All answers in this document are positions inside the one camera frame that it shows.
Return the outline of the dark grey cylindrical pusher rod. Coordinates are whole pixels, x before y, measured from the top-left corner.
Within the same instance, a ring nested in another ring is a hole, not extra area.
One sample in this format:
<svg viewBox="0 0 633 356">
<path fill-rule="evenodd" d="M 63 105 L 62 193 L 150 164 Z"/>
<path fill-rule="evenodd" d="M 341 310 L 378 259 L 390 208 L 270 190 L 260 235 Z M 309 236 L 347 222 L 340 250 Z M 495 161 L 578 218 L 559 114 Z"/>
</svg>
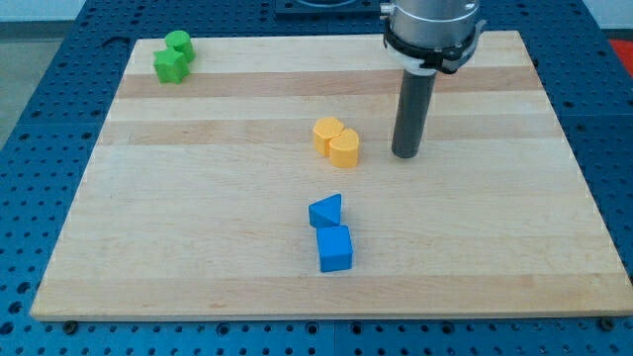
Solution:
<svg viewBox="0 0 633 356">
<path fill-rule="evenodd" d="M 399 105 L 392 138 L 392 152 L 399 158 L 413 158 L 421 145 L 424 125 L 435 83 L 435 74 L 403 73 Z"/>
</svg>

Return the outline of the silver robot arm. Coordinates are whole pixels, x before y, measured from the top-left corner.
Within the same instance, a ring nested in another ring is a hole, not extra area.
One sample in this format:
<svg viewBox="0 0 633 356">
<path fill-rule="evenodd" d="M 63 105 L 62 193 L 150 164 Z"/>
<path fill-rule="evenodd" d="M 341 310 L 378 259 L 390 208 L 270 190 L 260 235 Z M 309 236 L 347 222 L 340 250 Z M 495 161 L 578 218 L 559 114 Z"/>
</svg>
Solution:
<svg viewBox="0 0 633 356">
<path fill-rule="evenodd" d="M 392 152 L 413 158 L 436 75 L 454 74 L 471 59 L 487 21 L 479 0 L 392 0 L 381 4 L 380 11 L 383 46 L 404 69 Z"/>
</svg>

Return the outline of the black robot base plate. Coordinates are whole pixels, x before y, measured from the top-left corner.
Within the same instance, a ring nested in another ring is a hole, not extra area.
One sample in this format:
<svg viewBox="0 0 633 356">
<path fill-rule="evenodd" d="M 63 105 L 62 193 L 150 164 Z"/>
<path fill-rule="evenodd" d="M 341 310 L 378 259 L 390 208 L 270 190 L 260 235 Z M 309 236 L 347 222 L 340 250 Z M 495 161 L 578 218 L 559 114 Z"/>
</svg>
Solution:
<svg viewBox="0 0 633 356">
<path fill-rule="evenodd" d="M 275 0 L 279 17 L 379 15 L 379 0 Z"/>
</svg>

